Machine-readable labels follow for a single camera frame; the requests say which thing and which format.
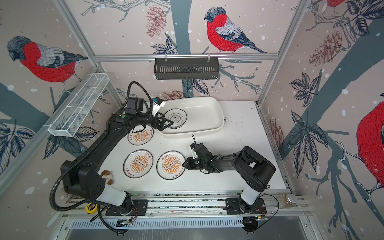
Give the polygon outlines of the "white green-rim plate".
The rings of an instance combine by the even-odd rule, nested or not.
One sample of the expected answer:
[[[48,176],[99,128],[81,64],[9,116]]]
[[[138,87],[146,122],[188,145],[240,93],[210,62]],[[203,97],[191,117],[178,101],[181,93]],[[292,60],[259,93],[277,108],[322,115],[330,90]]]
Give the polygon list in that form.
[[[173,122],[170,129],[181,128],[187,121],[187,113],[182,109],[171,109],[165,113],[165,117]]]

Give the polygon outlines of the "orange sunburst plate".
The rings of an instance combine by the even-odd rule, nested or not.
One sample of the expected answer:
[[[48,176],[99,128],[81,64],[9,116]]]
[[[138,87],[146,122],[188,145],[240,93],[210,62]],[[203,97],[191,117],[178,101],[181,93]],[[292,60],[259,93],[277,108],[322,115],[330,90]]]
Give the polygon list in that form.
[[[157,173],[162,179],[175,180],[185,171],[183,154],[177,151],[168,151],[160,156],[157,161]]]
[[[146,143],[148,143],[154,136],[154,129],[146,125],[144,128],[143,126],[139,126],[137,129],[133,129],[128,134],[128,141],[130,144],[135,146],[141,146]]]
[[[132,179],[146,175],[154,163],[153,155],[147,150],[137,150],[130,153],[123,164],[124,174]]]

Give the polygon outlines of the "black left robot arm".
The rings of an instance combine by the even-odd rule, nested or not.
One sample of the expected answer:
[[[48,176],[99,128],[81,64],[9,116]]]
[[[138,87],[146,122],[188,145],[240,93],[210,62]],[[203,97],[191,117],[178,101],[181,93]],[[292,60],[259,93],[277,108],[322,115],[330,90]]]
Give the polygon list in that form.
[[[132,208],[131,194],[107,185],[100,176],[99,170],[121,139],[126,137],[137,126],[150,125],[162,131],[173,125],[164,114],[155,116],[146,113],[116,113],[107,121],[107,128],[102,135],[84,153],[74,161],[65,161],[60,168],[61,175],[50,192],[50,205],[59,212],[72,210],[84,203],[96,203],[115,206],[122,212],[129,213]],[[61,207],[56,203],[55,195],[59,185],[64,186],[66,193],[83,198],[77,204]]]

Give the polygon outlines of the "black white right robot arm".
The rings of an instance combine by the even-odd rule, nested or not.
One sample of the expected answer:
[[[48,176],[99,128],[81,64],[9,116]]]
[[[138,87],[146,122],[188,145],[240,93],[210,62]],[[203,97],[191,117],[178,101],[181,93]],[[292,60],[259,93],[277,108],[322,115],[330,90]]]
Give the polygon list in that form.
[[[270,188],[269,181],[276,172],[274,164],[248,146],[230,155],[213,155],[200,143],[191,144],[191,152],[193,156],[183,163],[185,169],[203,174],[236,171],[246,182],[237,200],[226,199],[228,215],[265,213],[257,203],[260,194]]]

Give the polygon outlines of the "white plastic bin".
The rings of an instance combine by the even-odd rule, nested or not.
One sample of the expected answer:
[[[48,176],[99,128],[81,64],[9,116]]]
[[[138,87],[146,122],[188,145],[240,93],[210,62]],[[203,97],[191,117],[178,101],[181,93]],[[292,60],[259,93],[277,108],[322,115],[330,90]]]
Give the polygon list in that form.
[[[185,98],[165,101],[160,109],[164,114],[171,109],[182,109],[187,113],[186,123],[178,129],[167,128],[160,134],[169,139],[204,136],[217,133],[224,126],[224,114],[219,101],[213,97]]]

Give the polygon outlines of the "brown small object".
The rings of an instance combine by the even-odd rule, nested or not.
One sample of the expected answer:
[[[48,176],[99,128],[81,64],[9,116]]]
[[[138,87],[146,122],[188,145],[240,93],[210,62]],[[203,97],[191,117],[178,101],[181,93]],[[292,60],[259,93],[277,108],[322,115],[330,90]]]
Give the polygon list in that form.
[[[102,171],[101,177],[103,178],[103,180],[106,182],[107,185],[112,185],[114,183],[114,176],[112,172],[108,170]]]

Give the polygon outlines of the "small circuit board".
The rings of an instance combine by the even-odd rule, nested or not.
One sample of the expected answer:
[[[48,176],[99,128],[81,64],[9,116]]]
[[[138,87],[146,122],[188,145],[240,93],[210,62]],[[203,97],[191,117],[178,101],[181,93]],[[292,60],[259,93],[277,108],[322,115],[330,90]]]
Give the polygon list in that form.
[[[130,227],[133,223],[134,223],[133,220],[128,220],[128,219],[125,219],[125,220],[118,220],[118,221],[117,221],[117,224],[116,224],[116,227],[118,227],[118,228],[128,228],[128,227]]]

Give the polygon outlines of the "glass jar with lid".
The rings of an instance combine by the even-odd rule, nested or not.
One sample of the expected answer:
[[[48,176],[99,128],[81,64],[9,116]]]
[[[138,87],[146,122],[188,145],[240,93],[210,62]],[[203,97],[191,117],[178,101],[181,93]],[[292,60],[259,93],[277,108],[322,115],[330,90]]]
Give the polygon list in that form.
[[[278,198],[279,208],[287,209],[297,206],[298,198],[294,194],[284,194]]]

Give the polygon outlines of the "yellow tape measure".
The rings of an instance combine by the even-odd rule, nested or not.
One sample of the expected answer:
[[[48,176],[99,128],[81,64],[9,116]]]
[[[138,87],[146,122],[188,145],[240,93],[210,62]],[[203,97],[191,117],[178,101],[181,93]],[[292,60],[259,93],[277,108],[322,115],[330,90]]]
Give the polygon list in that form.
[[[85,210],[87,214],[95,214],[98,212],[98,204],[89,203],[85,206]]]

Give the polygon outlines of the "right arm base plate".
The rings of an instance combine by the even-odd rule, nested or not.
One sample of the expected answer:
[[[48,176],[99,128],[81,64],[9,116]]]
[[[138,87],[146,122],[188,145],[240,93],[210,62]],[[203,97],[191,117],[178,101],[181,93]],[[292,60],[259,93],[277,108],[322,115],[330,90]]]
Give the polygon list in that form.
[[[267,213],[265,202],[262,198],[257,198],[252,205],[248,205],[240,197],[238,199],[226,199],[224,210],[228,215],[265,215]]]

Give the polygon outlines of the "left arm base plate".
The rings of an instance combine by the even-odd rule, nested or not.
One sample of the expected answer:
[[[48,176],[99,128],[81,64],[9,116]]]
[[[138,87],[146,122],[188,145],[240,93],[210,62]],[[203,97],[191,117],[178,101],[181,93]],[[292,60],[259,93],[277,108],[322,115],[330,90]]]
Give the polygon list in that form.
[[[120,207],[110,205],[107,207],[106,216],[125,217],[125,216],[145,216],[148,208],[148,200],[132,200],[131,208],[123,210]]]

